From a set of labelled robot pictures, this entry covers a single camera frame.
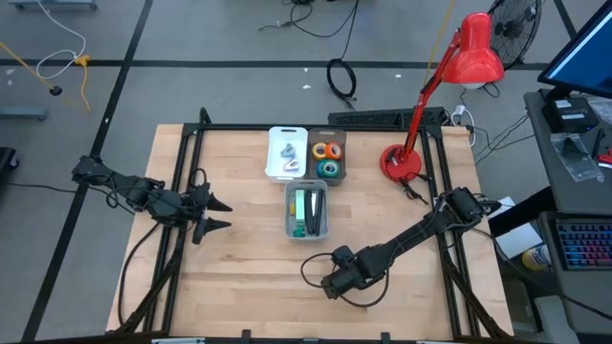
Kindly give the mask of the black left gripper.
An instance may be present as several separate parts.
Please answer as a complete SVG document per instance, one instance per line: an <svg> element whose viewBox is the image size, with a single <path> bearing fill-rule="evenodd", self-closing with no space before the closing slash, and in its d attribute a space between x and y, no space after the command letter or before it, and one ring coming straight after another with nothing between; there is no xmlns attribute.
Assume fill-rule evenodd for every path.
<svg viewBox="0 0 612 344"><path fill-rule="evenodd" d="M205 230L217 230L231 226L231 223L213 220L205 215L206 209L213 211L232 212L232 208L219 201L213 193L209 193L208 186L196 186L186 196L186 218L196 222Z"/></svg>

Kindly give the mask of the black stapler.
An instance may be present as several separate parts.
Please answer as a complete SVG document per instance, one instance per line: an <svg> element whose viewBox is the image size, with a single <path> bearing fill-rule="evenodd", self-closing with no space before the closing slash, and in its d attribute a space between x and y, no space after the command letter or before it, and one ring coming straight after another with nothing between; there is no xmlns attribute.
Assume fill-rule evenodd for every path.
<svg viewBox="0 0 612 344"><path fill-rule="evenodd" d="M312 207L312 191L310 189L305 191L305 225L307 234L313 236L315 233L315 222Z"/></svg>
<svg viewBox="0 0 612 344"><path fill-rule="evenodd" d="M325 196L325 192L322 189L320 189L317 192L317 200L316 200L316 207L315 207L315 211L316 211L315 213L315 235L317 237L320 235L324 196Z"/></svg>

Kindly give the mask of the green tape roll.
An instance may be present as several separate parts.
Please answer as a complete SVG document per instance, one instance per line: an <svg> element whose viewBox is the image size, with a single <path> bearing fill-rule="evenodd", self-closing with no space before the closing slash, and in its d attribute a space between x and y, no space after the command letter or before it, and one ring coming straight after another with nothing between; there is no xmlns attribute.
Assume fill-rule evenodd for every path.
<svg viewBox="0 0 612 344"><path fill-rule="evenodd" d="M325 162L328 162L328 161L334 161L334 162L335 162L335 163L338 165L339 172L340 172L340 165L339 165L339 162L338 162L338 161L335 161L335 160L322 160L322 161L319 161L319 162L317 163L317 175L318 175L320 178L324 178L324 179L334 179L334 178L336 178L336 177L339 175L339 172L338 172L338 174L336 175L336 177L334 177L334 178L326 178L324 175L322 175L322 174L321 174L321 170L320 170L321 166L322 166L322 165L323 165Z"/></svg>

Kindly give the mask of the white plastic bin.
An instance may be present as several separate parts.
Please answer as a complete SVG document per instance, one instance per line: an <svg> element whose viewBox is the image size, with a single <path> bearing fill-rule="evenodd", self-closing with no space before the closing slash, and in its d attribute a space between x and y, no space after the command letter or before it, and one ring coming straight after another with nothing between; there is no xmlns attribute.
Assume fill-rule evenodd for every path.
<svg viewBox="0 0 612 344"><path fill-rule="evenodd" d="M269 145L265 174L274 183L301 180L307 172L308 131L302 127L275 126L269 130ZM299 161L299 169L283 170L291 160Z"/></svg>

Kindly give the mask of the dark translucent plastic bin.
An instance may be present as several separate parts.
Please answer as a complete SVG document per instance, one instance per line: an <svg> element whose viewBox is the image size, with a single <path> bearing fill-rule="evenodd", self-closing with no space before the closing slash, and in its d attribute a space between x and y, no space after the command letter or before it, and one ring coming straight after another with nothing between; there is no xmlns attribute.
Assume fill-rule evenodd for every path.
<svg viewBox="0 0 612 344"><path fill-rule="evenodd" d="M339 162L340 172L339 175L334 179L324 179L320 178L317 175L317 163L319 161L315 160L312 155L312 148L316 142L325 142L328 144L329 142L338 142L343 150L343 154L340 160L335 160ZM346 176L345 171L345 142L346 142L346 134L344 131L339 129L324 129L324 128L314 128L311 129L308 133L308 147L307 147L307 174L306 176L309 179L319 179L325 181L330 186L338 186L342 183L344 177Z"/></svg>

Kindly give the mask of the black keyboard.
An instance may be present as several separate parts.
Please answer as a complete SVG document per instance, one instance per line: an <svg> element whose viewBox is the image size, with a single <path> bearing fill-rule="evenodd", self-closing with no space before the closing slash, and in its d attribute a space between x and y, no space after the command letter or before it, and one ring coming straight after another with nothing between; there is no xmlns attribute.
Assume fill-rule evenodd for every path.
<svg viewBox="0 0 612 344"><path fill-rule="evenodd" d="M336 112L328 115L330 125L395 127L407 130L414 114L413 109L390 109L355 112ZM425 108L421 117L422 125L442 125L447 121L447 111L443 107Z"/></svg>

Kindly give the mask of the white paper sheet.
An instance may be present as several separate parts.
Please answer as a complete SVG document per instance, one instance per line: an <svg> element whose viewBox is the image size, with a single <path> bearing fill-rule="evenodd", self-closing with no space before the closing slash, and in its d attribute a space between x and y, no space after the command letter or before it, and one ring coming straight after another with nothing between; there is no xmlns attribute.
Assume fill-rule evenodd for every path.
<svg viewBox="0 0 612 344"><path fill-rule="evenodd" d="M529 223L497 236L495 240L508 258L514 258L524 251L543 243L541 236Z"/></svg>

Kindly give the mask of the black cart caster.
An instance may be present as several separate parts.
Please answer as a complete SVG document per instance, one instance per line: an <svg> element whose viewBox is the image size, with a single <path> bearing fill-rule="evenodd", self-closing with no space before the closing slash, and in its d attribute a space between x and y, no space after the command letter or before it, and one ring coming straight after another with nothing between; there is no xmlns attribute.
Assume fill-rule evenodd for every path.
<svg viewBox="0 0 612 344"><path fill-rule="evenodd" d="M16 150L9 147L0 147L0 173L14 170L19 166Z"/></svg>

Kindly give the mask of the grey cart base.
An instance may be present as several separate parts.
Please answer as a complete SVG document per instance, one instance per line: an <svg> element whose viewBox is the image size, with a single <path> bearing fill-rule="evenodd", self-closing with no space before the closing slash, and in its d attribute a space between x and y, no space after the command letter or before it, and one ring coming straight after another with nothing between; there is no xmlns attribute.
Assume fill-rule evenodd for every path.
<svg viewBox="0 0 612 344"><path fill-rule="evenodd" d="M38 5L41 5L45 9L66 6L89 8L92 11L98 9L98 4L95 0L8 0L8 3L18 10L24 10L26 7Z"/></svg>
<svg viewBox="0 0 612 344"><path fill-rule="evenodd" d="M0 118L46 120L48 114L41 107L0 107Z"/></svg>

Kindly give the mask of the backlit keyboard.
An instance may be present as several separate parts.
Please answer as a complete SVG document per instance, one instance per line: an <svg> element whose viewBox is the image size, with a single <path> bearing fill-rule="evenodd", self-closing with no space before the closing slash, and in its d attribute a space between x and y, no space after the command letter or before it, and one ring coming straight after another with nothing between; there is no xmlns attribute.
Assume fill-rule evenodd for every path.
<svg viewBox="0 0 612 344"><path fill-rule="evenodd" d="M558 223L556 228L566 269L612 269L612 224Z"/></svg>

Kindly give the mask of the clear plastic bag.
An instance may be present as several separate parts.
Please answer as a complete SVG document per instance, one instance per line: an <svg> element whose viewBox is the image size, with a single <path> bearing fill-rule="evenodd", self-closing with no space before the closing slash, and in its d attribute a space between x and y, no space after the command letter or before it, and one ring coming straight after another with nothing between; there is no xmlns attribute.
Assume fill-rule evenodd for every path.
<svg viewBox="0 0 612 344"><path fill-rule="evenodd" d="M576 183L590 180L604 182L603 173L587 152L579 134L552 134L551 143L562 164Z"/></svg>

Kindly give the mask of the red desk lamp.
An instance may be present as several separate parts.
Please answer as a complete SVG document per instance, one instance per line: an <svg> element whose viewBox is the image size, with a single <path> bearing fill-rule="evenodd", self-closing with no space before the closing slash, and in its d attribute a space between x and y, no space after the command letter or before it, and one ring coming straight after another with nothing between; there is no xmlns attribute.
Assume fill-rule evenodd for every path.
<svg viewBox="0 0 612 344"><path fill-rule="evenodd" d="M503 78L504 67L491 49L491 35L492 19L487 13L474 12L464 18L418 96L405 143L391 145L382 152L380 169L388 179L409 182L420 174L422 161L415 151L418 130L429 98L441 83L480 85Z"/></svg>

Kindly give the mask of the black mini computer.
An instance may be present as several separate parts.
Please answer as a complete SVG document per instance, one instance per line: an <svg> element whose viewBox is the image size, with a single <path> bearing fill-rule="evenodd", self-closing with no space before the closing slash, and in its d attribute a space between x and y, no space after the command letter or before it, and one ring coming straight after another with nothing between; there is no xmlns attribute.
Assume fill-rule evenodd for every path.
<svg viewBox="0 0 612 344"><path fill-rule="evenodd" d="M545 97L543 114L552 133L581 134L599 124L599 119L585 97Z"/></svg>

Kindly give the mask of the black floor fan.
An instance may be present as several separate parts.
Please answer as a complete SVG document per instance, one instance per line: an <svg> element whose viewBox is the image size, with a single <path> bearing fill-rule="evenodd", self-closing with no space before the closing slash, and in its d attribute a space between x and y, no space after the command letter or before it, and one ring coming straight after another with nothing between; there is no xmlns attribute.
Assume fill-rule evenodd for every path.
<svg viewBox="0 0 612 344"><path fill-rule="evenodd" d="M524 63L539 28L542 0L494 0L491 48L505 70Z"/></svg>

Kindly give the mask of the computer monitor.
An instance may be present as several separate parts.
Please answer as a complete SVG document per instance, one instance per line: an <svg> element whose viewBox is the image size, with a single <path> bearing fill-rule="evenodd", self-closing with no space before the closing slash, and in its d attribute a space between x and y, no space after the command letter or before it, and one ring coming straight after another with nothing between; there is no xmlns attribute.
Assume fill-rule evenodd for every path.
<svg viewBox="0 0 612 344"><path fill-rule="evenodd" d="M605 1L537 81L612 99L612 0Z"/></svg>

